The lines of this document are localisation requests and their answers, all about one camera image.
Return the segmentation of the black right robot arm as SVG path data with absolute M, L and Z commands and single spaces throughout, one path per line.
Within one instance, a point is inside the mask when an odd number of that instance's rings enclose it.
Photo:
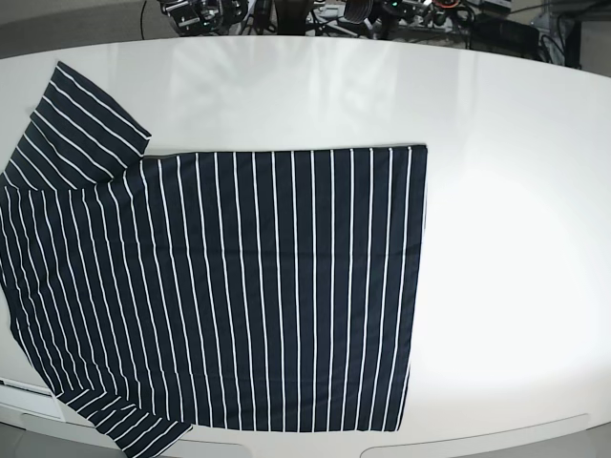
M 220 31 L 243 21 L 249 13 L 248 1 L 158 1 L 179 35 L 191 36 Z

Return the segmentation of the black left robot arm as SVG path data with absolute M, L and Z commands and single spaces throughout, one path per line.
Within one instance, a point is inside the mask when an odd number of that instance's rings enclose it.
M 382 11 L 409 27 L 456 29 L 471 25 L 475 10 L 468 1 L 379 1 Z

